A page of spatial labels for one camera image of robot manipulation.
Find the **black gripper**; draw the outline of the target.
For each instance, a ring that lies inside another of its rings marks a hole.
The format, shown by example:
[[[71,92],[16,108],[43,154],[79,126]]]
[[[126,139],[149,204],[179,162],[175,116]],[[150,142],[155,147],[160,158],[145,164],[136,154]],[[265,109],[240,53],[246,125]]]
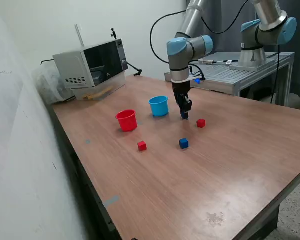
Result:
[[[172,90],[176,103],[180,109],[181,118],[187,120],[192,109],[192,101],[189,99],[190,81],[172,83]]]

